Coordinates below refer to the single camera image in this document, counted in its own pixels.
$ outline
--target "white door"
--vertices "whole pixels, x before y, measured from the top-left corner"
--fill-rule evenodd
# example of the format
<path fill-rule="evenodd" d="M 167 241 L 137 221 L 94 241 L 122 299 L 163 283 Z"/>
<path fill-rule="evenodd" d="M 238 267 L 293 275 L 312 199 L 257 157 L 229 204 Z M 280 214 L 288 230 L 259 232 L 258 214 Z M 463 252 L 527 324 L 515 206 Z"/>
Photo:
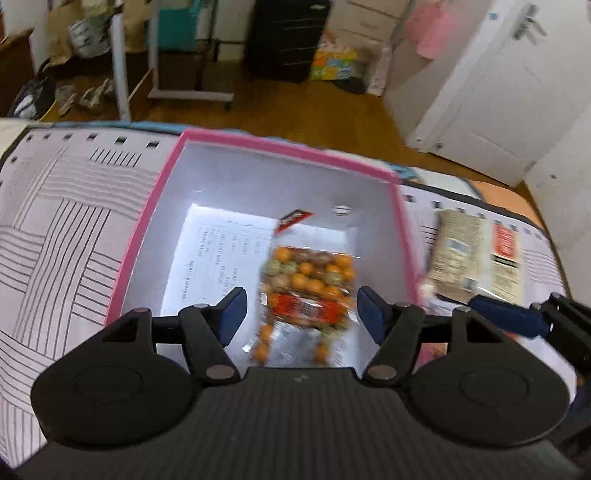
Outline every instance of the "white door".
<path fill-rule="evenodd" d="M 534 44 L 512 29 L 431 149 L 512 186 L 591 102 L 587 0 L 532 1 L 547 36 L 530 25 Z"/>

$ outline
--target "door handle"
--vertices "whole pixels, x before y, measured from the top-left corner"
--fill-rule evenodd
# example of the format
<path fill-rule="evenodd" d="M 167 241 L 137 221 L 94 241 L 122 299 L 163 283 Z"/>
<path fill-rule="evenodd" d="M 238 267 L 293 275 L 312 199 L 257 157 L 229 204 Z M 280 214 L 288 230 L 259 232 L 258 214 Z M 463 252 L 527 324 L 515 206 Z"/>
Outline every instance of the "door handle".
<path fill-rule="evenodd" d="M 536 4 L 529 4 L 526 9 L 524 10 L 520 22 L 517 25 L 517 29 L 513 34 L 513 38 L 515 40 L 521 40 L 524 36 L 526 36 L 530 42 L 534 45 L 537 44 L 537 40 L 534 34 L 530 31 L 530 25 L 536 29 L 536 31 L 542 35 L 543 37 L 547 37 L 548 34 L 546 30 L 543 29 L 542 25 L 535 19 L 540 8 Z"/>

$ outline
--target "black suitcase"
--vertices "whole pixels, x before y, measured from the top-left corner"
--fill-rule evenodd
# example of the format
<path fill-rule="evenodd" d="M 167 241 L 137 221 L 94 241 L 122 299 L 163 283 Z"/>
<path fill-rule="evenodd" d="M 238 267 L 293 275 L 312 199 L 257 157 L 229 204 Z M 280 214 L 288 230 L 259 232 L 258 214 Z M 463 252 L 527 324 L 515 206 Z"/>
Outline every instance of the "black suitcase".
<path fill-rule="evenodd" d="M 330 6 L 329 0 L 258 0 L 246 43 L 248 70 L 273 80 L 306 80 Z"/>

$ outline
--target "pink cloth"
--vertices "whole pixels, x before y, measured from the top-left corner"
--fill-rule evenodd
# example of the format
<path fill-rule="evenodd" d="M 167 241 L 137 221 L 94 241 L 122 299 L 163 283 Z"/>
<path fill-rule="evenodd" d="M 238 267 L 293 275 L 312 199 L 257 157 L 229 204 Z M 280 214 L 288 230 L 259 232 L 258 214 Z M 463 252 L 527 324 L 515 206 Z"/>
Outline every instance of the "pink cloth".
<path fill-rule="evenodd" d="M 441 3 L 421 5 L 406 24 L 406 38 L 421 57 L 435 60 L 452 37 L 454 19 Z"/>

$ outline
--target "plastic bag of snacks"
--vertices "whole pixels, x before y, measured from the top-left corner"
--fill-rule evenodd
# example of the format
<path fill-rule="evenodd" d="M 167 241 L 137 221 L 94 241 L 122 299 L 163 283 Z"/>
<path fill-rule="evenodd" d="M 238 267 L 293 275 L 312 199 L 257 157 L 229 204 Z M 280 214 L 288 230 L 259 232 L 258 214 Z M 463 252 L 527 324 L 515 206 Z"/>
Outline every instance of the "plastic bag of snacks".
<path fill-rule="evenodd" d="M 277 247 L 261 273 L 261 326 L 251 349 L 268 367 L 338 367 L 354 308 L 350 255 Z"/>
<path fill-rule="evenodd" d="M 455 210 L 439 211 L 439 219 L 427 273 L 433 293 L 462 303 L 484 294 L 522 304 L 519 235 L 499 223 Z"/>

